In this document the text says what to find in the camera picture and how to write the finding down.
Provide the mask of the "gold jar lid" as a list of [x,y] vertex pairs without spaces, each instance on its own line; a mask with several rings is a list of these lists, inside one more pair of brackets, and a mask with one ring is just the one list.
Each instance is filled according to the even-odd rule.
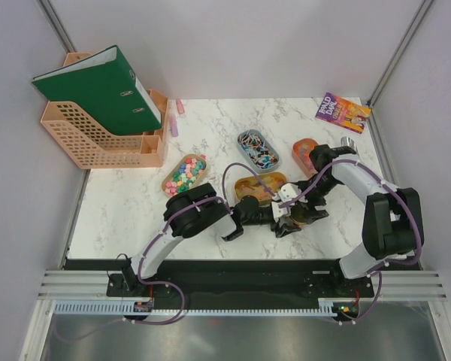
[[307,211],[303,208],[293,208],[290,214],[291,221],[299,226],[307,225],[309,223]]

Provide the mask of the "orange tray of gummies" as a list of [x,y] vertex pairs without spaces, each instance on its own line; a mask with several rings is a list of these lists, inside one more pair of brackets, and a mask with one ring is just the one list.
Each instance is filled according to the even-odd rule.
[[316,169],[310,159],[310,152],[317,145],[318,143],[312,138],[303,138],[296,141],[292,146],[292,158],[307,178],[311,178],[316,174]]

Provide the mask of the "tan tray of popsicle candies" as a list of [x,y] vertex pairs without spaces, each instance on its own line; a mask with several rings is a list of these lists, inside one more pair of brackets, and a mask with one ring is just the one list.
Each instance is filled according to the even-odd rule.
[[[268,172],[259,176],[263,183],[273,192],[277,192],[287,181],[287,177],[278,172]],[[259,205],[269,205],[272,195],[265,190],[256,177],[243,177],[235,183],[235,196],[238,201],[245,196],[254,196],[258,199]]]

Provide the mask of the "silver metal scoop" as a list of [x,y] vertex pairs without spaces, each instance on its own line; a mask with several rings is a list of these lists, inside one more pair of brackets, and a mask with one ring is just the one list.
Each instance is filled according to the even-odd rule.
[[350,147],[351,149],[354,149],[354,151],[357,151],[356,143],[350,137],[342,137],[341,138],[341,146],[342,147]]

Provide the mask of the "grey tray of lollipops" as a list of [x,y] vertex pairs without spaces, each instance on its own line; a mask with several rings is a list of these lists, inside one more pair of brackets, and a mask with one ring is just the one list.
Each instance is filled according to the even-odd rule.
[[256,129],[248,129],[237,136],[237,145],[252,170],[258,174],[276,171],[280,156],[265,136]]

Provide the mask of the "beige tray of star candies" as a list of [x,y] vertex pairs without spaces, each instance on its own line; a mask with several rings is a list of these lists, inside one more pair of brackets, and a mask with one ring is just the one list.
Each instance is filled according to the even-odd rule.
[[162,192],[167,197],[184,193],[199,185],[207,171],[204,155],[185,155],[162,182]]

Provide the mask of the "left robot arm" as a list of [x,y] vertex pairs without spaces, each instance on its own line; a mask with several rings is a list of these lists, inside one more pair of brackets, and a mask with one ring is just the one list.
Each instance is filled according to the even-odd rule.
[[261,206],[256,197],[244,196],[235,206],[229,207],[209,183],[169,199],[163,219],[164,226],[157,236],[138,254],[127,257],[121,267],[123,285],[134,296],[148,291],[150,278],[181,241],[210,227],[215,228],[225,241],[243,235],[245,226],[269,225],[278,238],[301,230],[280,207],[279,201]]

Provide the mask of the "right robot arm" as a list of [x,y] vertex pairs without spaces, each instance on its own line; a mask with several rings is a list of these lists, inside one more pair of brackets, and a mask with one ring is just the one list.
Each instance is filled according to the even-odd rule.
[[365,206],[362,243],[338,262],[329,277],[331,291],[346,296],[365,277],[390,263],[415,265],[424,245],[419,194],[382,179],[351,147],[318,145],[310,152],[317,173],[295,185],[304,198],[295,206],[295,219],[310,224],[327,217],[325,197],[338,185],[348,187]]

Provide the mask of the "Roald Dahl book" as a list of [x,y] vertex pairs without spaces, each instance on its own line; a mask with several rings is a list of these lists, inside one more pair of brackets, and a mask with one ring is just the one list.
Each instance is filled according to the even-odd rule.
[[371,115],[371,109],[332,93],[326,93],[319,104],[315,118],[362,134]]

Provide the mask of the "peach desk organizer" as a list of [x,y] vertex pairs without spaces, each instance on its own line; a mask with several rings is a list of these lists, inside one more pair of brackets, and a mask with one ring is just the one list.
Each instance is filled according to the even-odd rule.
[[[91,55],[69,53],[62,67]],[[114,135],[78,104],[48,99],[41,124],[81,169],[160,167],[168,129],[168,97],[154,89],[145,90],[162,115],[161,129]]]

